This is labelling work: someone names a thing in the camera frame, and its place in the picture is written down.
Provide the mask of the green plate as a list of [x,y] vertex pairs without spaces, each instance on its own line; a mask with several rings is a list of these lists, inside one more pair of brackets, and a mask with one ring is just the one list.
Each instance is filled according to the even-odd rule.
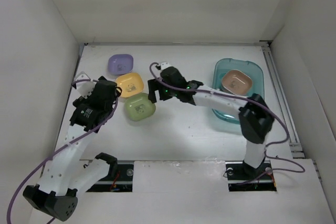
[[126,99],[125,112],[131,121],[140,121],[152,116],[156,106],[152,103],[147,93],[138,93]]

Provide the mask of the brown plate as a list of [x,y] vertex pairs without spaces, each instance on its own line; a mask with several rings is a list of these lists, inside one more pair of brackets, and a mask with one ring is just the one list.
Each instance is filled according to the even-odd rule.
[[234,95],[246,95],[253,86],[252,79],[239,70],[230,70],[221,79],[221,90]]

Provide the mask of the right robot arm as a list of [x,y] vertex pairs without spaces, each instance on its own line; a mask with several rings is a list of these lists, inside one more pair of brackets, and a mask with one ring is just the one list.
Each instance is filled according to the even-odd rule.
[[274,117],[260,95],[232,95],[210,88],[200,81],[186,81],[179,70],[167,62],[154,62],[149,68],[156,68],[160,72],[158,77],[154,76],[148,81],[148,99],[152,103],[177,98],[183,103],[221,111],[237,119],[246,139],[243,173],[250,179],[261,174],[261,166],[265,161],[266,138],[274,123]]

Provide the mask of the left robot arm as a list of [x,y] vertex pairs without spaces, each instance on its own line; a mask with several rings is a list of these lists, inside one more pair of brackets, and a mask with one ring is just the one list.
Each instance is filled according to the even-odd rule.
[[33,208],[59,221],[71,217],[79,197],[95,182],[112,180],[117,175],[118,160],[106,153],[99,153],[79,176],[75,170],[85,149],[112,118],[122,90],[105,77],[92,80],[82,76],[73,87],[80,96],[72,103],[74,111],[63,144],[44,164],[46,169],[39,181],[23,191]]

